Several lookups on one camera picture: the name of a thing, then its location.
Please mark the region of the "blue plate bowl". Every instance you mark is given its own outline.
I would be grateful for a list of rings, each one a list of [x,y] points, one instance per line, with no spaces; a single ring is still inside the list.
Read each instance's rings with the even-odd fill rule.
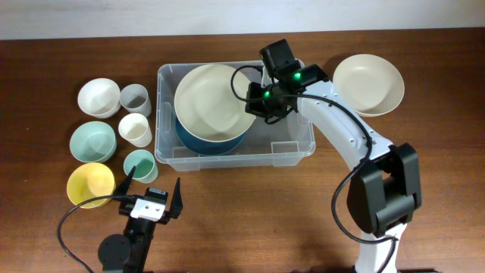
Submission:
[[[214,143],[193,136],[183,127],[178,118],[175,119],[175,127],[180,142],[189,150],[200,155],[223,155],[231,152],[246,136],[246,133],[243,133],[234,140]]]

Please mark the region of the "mint green small bowl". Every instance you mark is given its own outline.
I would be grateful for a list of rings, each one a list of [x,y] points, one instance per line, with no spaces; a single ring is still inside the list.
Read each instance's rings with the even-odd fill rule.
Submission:
[[[87,122],[74,131],[69,148],[72,156],[80,162],[106,162],[117,148],[115,132],[105,122]]]

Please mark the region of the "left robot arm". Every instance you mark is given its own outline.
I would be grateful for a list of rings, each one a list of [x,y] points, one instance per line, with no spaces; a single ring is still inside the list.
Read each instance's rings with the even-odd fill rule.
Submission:
[[[167,204],[168,192],[152,187],[142,196],[129,196],[127,191],[135,170],[132,168],[114,190],[115,199],[120,203],[118,212],[127,216],[127,224],[123,233],[112,234],[100,243],[98,258],[103,272],[144,271],[156,225],[177,219],[183,210],[180,180],[175,184],[170,204]]]

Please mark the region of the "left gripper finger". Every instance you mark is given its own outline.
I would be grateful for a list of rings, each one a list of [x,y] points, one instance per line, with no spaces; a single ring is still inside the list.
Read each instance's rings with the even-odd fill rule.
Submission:
[[[130,169],[129,174],[126,176],[126,178],[115,188],[113,195],[114,196],[125,196],[127,194],[127,191],[130,188],[131,181],[133,179],[133,175],[135,173],[136,167],[133,166]]]
[[[169,210],[170,218],[177,219],[183,210],[183,200],[180,191],[180,178],[177,178],[177,182],[174,188],[174,194],[171,200],[171,207]]]

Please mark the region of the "beige bowl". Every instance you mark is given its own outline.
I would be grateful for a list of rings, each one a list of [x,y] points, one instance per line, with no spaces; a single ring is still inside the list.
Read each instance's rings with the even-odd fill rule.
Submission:
[[[195,137],[221,143],[244,134],[255,116],[238,100],[246,95],[250,80],[225,64],[204,64],[179,83],[174,97],[178,121]]]
[[[385,115],[396,109],[405,95],[399,70],[376,55],[353,55],[338,64],[333,84],[345,103],[364,117]]]

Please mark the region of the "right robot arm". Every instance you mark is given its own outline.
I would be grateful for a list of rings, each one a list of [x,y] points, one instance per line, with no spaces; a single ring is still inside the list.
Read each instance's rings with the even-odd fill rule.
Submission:
[[[331,213],[337,227],[360,244],[354,272],[395,272],[399,243],[421,207],[418,154],[369,127],[316,64],[303,66],[282,39],[260,50],[260,83],[250,83],[246,112],[274,124],[290,112],[313,123],[341,155],[349,174],[337,186]]]

